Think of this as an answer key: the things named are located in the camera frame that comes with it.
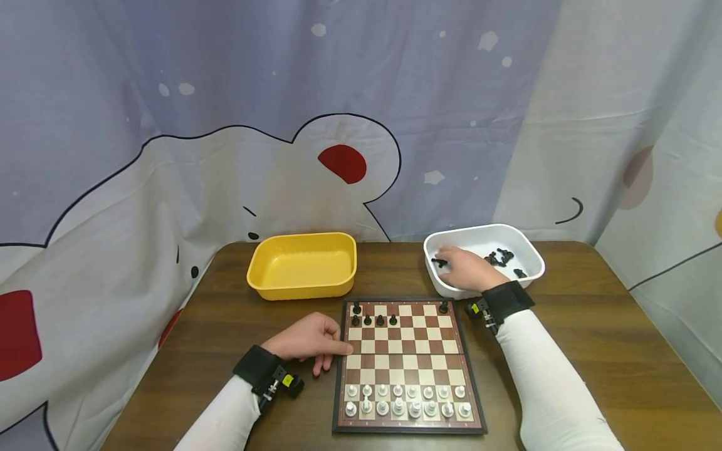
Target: chessboard border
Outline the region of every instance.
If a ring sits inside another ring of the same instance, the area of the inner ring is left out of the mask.
[[[459,310],[462,310],[458,307],[459,301],[456,301],[451,298],[447,297],[421,297],[421,296],[409,296],[409,297],[359,297],[354,299],[343,299],[342,306],[341,306],[341,338],[343,339],[343,333],[346,331],[346,309],[348,304],[352,304],[353,302],[412,302],[412,301],[418,301],[418,302],[429,302],[429,301],[449,301],[449,303],[453,303],[453,311],[454,311],[454,318],[456,319],[456,328],[458,329],[458,336],[461,340],[461,347],[464,350],[464,360],[466,361],[466,368],[469,371],[469,379],[470,383],[474,387],[474,392],[476,393],[475,401],[477,404],[477,411],[479,412],[479,420],[481,423],[481,427],[473,427],[473,428],[449,428],[449,427],[424,427],[424,428],[409,428],[409,427],[400,427],[400,426],[389,426],[389,427],[363,427],[363,426],[339,426],[338,425],[338,418],[339,418],[339,407],[340,407],[340,397],[341,397],[341,378],[342,378],[342,367],[343,364],[341,362],[336,363],[336,389],[334,390],[334,417],[331,419],[331,431],[332,432],[354,432],[354,433],[361,433],[361,434],[452,434],[452,435],[483,435],[483,434],[489,434],[489,429],[487,428],[487,420],[484,416],[484,411],[482,410],[482,402],[481,402],[481,395],[479,394],[479,388],[477,387],[477,380],[474,377],[474,370],[471,368],[471,361],[469,361],[469,353],[467,351],[466,347],[466,337],[464,336],[464,330],[461,327],[461,321],[459,317]]]

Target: white sleeve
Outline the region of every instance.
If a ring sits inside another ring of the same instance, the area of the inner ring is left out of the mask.
[[[584,381],[531,310],[499,327],[521,399],[521,441],[534,450],[623,450]]]
[[[241,451],[253,423],[261,416],[251,384],[233,376],[206,407],[176,451]]]

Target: white plastic tray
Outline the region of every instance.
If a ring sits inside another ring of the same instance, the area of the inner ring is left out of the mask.
[[[439,279],[440,273],[448,273],[446,267],[439,268],[438,264],[432,263],[436,252],[442,246],[457,246],[464,250],[469,250],[481,257],[486,257],[497,248],[510,250],[514,253],[512,259],[506,266],[494,268],[511,280],[519,281],[524,288],[538,279],[544,274],[544,260],[534,246],[518,229],[506,224],[490,224],[478,227],[467,227],[466,229],[447,230],[445,232],[436,232],[429,235],[424,240],[424,254],[426,261],[426,269],[429,271],[429,277],[434,284],[436,291],[443,297],[452,299],[466,299],[468,297],[479,296],[480,293],[468,292],[449,286]],[[497,251],[497,258],[501,259],[500,253]],[[527,275],[519,279],[514,274],[514,269],[519,268]]]

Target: wooden table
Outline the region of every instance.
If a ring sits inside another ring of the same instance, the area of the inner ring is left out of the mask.
[[[536,314],[571,360],[627,450],[720,450],[722,414],[591,247],[537,242],[546,275],[529,292]],[[104,451],[171,450],[254,343],[313,311],[339,318],[336,299],[263,301],[245,282],[254,244],[216,255],[123,411]],[[420,243],[358,245],[349,297],[436,296]],[[521,406],[494,338],[464,315],[487,436],[332,434],[336,367],[314,379],[312,362],[290,364],[306,381],[297,400],[278,396],[247,450],[523,449]]]

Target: hand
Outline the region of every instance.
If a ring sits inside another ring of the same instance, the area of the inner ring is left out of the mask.
[[[439,274],[447,285],[473,292],[485,292],[495,286],[509,282],[509,278],[494,269],[486,260],[468,250],[456,246],[439,249],[436,258],[449,262],[448,273]]]
[[[283,360],[306,360],[315,357],[313,375],[319,376],[321,368],[328,371],[334,355],[347,356],[354,349],[348,343],[339,341],[339,324],[328,316],[316,312],[293,323],[291,327],[271,337],[261,345]]]

